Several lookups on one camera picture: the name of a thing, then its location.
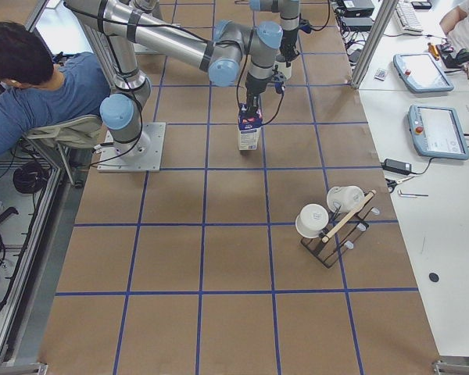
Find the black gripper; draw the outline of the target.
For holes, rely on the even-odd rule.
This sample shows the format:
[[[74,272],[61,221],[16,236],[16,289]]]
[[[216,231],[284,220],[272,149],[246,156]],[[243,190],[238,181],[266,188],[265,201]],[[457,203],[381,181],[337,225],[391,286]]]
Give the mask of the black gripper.
[[[265,92],[267,86],[266,78],[254,77],[250,72],[247,73],[245,79],[246,101],[258,102],[259,96]]]

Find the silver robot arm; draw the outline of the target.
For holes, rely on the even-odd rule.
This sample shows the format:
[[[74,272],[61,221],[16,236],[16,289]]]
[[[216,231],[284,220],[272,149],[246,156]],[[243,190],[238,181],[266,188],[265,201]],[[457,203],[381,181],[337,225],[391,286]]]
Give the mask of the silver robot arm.
[[[153,16],[156,1],[66,1],[85,27],[104,35],[113,64],[113,82],[120,92],[146,85],[138,67],[134,45],[178,59],[207,73],[209,81],[227,87],[245,78],[246,100],[238,103],[238,148],[254,150],[264,126],[260,96],[274,75],[284,32],[275,22],[247,27],[229,20],[214,28],[213,40]]]
[[[296,42],[300,25],[300,0],[249,0],[250,9],[257,12],[272,12],[280,15],[283,36],[279,62],[291,66],[298,56]]]

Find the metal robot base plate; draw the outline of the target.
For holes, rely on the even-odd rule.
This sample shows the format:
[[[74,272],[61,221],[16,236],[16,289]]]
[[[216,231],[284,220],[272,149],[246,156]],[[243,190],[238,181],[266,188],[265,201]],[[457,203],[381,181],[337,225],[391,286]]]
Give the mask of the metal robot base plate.
[[[164,122],[144,123],[138,144],[124,155],[132,144],[122,145],[114,142],[110,130],[107,130],[105,142],[112,142],[113,145],[102,149],[97,170],[103,173],[158,172],[165,133]]]

